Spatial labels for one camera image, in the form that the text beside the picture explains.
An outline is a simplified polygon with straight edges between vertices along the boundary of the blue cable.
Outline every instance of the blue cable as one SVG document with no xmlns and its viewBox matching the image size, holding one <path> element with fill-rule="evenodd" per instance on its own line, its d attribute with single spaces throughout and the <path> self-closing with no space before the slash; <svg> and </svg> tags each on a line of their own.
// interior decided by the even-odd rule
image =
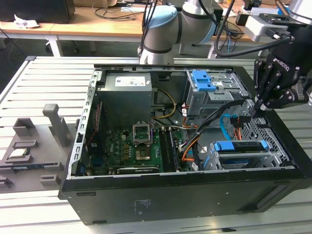
<svg viewBox="0 0 312 234">
<path fill-rule="evenodd" d="M 229 115 L 229 114 L 224 114 L 224 115 L 222 115 L 221 118 L 220 118 L 220 128 L 221 128 L 221 131 L 222 131 L 224 137 L 225 137 L 227 140 L 231 140 L 229 134 L 226 132 L 225 127 L 224 127 L 224 123 L 223 123 L 223 118 L 224 118 L 224 117 L 231 117 L 231 115 Z"/>
<path fill-rule="evenodd" d="M 206 167 L 206 165 L 207 165 L 208 160 L 209 160 L 209 156 L 207 156 L 207 158 L 206 158 L 206 160 L 205 160 L 205 162 L 204 162 L 203 169 L 205 169 L 205 167 Z"/>
</svg>

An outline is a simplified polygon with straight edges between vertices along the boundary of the blue drive bay latch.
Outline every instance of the blue drive bay latch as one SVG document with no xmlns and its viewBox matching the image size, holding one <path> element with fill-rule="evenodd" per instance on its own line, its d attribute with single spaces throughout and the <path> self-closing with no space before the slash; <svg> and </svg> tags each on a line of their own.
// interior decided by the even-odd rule
<svg viewBox="0 0 312 234">
<path fill-rule="evenodd" d="M 215 91 L 216 87 L 211 83 L 211 77 L 204 70 L 193 70 L 193 80 L 198 91 Z"/>
</svg>

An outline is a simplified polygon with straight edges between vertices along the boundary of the wooden table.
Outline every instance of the wooden table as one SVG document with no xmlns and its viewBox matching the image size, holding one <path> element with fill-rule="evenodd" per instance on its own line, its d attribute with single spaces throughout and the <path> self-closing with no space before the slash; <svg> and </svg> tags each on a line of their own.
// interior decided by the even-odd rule
<svg viewBox="0 0 312 234">
<path fill-rule="evenodd" d="M 236 0 L 233 11 L 238 12 L 244 4 L 243 0 Z M 222 8 L 228 7 L 229 3 L 225 1 L 220 4 Z M 262 5 L 262 7 L 272 8 L 271 5 Z M 115 12 L 108 14 L 108 17 L 118 17 L 127 15 L 127 12 Z M 123 41 L 139 42 L 142 36 L 141 20 L 142 14 L 138 14 L 137 20 L 132 21 L 111 21 L 96 16 L 91 7 L 76 7 L 75 15 L 69 24 L 40 23 L 39 28 L 20 29 L 13 22 L 0 22 L 0 28 L 10 38 L 21 39 L 46 39 L 50 42 L 54 56 L 62 56 L 62 50 L 59 44 L 60 40 L 86 40 L 91 42 L 91 51 L 95 51 L 94 41 Z M 228 19 L 229 22 L 235 23 L 235 17 Z M 6 36 L 0 32 L 0 38 Z M 225 33 L 221 36 L 220 41 L 225 40 Z M 247 45 L 253 43 L 248 36 L 243 35 L 238 43 Z"/>
</svg>

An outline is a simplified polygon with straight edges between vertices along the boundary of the metal table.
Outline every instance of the metal table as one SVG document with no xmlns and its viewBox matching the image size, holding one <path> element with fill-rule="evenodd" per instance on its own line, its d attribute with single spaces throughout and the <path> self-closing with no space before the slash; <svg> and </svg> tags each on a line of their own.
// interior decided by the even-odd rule
<svg viewBox="0 0 312 234">
<path fill-rule="evenodd" d="M 93 65 L 97 63 L 137 63 L 136 58 L 57 58 L 37 57 L 23 63 L 0 95 L 0 157 L 15 132 L 18 117 L 30 117 L 34 124 L 48 124 L 42 114 L 46 103 L 57 103 L 59 114 L 74 123 L 80 116 Z M 249 59 L 175 59 L 177 64 L 244 66 L 253 75 Z M 278 111 L 292 134 L 312 157 L 312 115 L 309 105 Z M 299 190 L 265 213 L 194 217 L 124 224 L 85 226 L 58 191 L 0 194 L 0 232 L 6 233 L 84 233 L 160 234 L 220 233 L 231 228 L 240 234 L 311 233 L 312 189 Z"/>
</svg>

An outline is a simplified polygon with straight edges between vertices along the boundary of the green circuit board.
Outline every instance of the green circuit board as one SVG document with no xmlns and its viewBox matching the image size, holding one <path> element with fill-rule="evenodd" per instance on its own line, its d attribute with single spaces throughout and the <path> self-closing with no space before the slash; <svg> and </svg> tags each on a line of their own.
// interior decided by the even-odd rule
<svg viewBox="0 0 312 234">
<path fill-rule="evenodd" d="M 134 145 L 132 129 L 107 131 L 103 157 L 93 157 L 90 160 L 90 171 L 93 175 L 112 175 L 116 173 L 118 168 L 157 167 L 160 173 L 164 172 L 159 131 L 159 129 L 152 131 L 152 143 L 150 145 Z M 172 131 L 172 133 L 177 155 L 180 159 L 180 170 L 189 171 L 189 165 L 181 162 L 182 155 L 177 150 L 178 145 L 183 142 L 182 133 L 177 130 Z M 144 129 L 136 130 L 136 139 L 145 139 L 147 137 Z"/>
</svg>

